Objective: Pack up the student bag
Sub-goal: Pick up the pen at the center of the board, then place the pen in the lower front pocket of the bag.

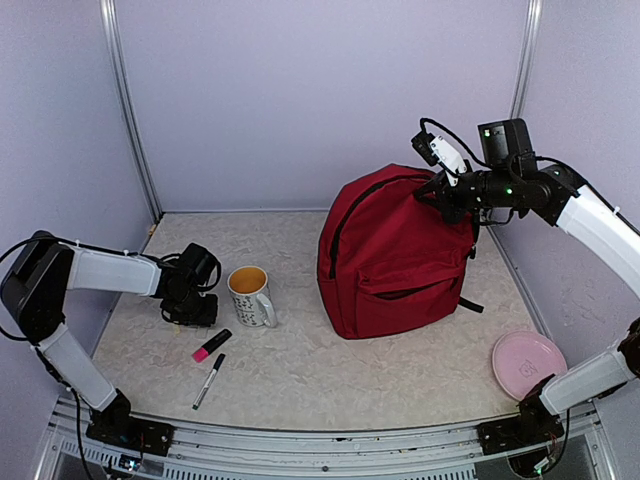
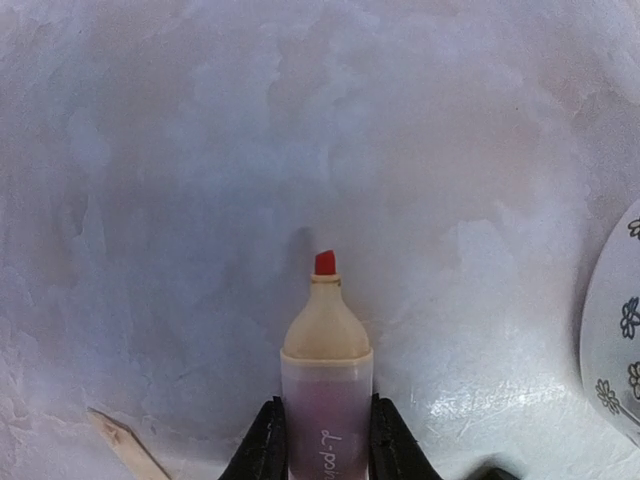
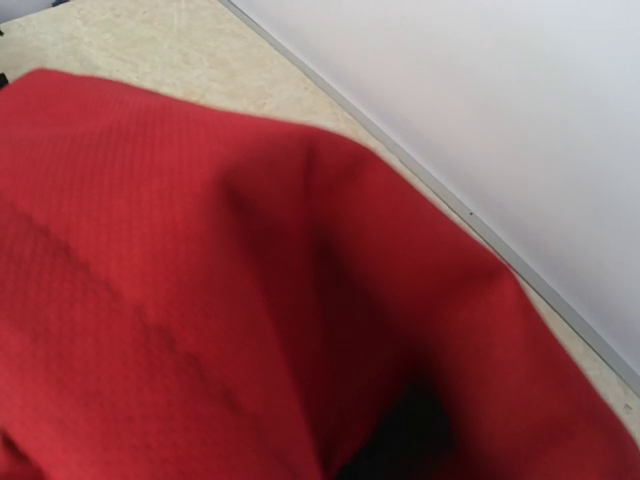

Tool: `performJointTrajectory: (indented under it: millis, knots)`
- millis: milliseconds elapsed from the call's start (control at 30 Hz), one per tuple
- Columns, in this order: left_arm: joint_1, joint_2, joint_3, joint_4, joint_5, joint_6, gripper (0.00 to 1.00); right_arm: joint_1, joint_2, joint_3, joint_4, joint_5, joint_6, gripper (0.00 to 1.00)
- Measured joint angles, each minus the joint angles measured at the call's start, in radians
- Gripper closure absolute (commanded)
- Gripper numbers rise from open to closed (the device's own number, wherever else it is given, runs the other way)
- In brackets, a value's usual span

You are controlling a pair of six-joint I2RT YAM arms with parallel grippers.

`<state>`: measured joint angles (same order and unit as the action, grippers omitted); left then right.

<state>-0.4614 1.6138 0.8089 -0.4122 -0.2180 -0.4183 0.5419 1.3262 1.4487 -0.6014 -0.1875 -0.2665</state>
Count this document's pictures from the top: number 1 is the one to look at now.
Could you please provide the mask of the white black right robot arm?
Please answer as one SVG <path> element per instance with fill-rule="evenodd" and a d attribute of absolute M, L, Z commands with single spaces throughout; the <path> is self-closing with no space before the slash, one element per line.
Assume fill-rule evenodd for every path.
<path fill-rule="evenodd" d="M 422 118 L 412 138 L 414 150 L 440 172 L 416 198 L 435 206 L 448 223 L 467 215 L 507 208 L 521 216 L 534 212 L 572 237 L 639 291 L 639 232 L 596 189 L 567 164 L 539 156 L 521 118 L 481 124 L 483 155 L 477 157 L 441 123 Z M 567 372 L 540 381 L 520 401 L 511 433 L 523 444 L 535 442 L 556 417 L 594 398 L 607 396 L 639 376 L 639 323 L 626 336 Z"/>

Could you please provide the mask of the red student backpack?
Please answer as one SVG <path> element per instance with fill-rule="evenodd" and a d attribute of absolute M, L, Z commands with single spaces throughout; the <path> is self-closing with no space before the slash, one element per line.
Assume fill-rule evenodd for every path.
<path fill-rule="evenodd" d="M 463 307 L 478 230 L 449 225 L 415 192 L 433 172 L 389 164 L 342 187 L 318 243 L 317 282 L 334 331 L 348 340 L 422 328 Z"/>

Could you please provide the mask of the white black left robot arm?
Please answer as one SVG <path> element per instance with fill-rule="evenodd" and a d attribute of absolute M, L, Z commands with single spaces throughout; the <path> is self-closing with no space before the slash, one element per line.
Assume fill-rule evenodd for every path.
<path fill-rule="evenodd" d="M 49 374 L 102 414 L 102 430 L 121 445 L 140 434 L 128 398 L 94 364 L 72 334 L 64 307 L 68 292 L 91 290 L 156 299 L 164 321 L 210 327 L 217 319 L 219 259 L 191 243 L 155 257 L 56 237 L 39 230 L 10 247 L 17 257 L 1 282 L 1 302 Z"/>

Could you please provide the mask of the pink black highlighter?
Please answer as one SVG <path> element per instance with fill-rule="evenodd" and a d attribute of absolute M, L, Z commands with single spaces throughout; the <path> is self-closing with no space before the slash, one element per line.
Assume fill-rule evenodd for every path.
<path fill-rule="evenodd" d="M 209 357 L 214 351 L 221 347 L 232 337 L 232 332 L 229 329 L 223 329 L 217 333 L 213 338 L 205 342 L 199 349 L 192 354 L 192 359 L 196 363 L 202 363 L 207 357 Z"/>

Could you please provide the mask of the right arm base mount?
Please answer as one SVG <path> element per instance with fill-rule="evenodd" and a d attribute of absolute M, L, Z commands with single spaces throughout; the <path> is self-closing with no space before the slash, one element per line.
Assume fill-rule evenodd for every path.
<path fill-rule="evenodd" d="M 484 455 L 517 450 L 565 435 L 558 414 L 550 413 L 538 396 L 528 396 L 518 404 L 518 413 L 476 427 Z"/>

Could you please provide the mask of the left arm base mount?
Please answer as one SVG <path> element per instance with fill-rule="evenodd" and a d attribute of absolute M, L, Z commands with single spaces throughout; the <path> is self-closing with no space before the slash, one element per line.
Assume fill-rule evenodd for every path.
<path fill-rule="evenodd" d="M 86 435 L 105 444 L 166 457 L 175 428 L 156 420 L 131 415 L 131 403 L 119 390 L 103 410 L 90 408 L 90 423 Z"/>

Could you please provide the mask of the beige eraser stick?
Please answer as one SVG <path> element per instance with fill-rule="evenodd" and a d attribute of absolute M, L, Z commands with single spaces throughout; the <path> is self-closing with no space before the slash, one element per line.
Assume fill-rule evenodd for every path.
<path fill-rule="evenodd" d="M 174 324 L 173 331 L 175 335 L 194 335 L 197 338 L 204 338 L 210 333 L 210 328 L 206 326 L 184 326 Z"/>

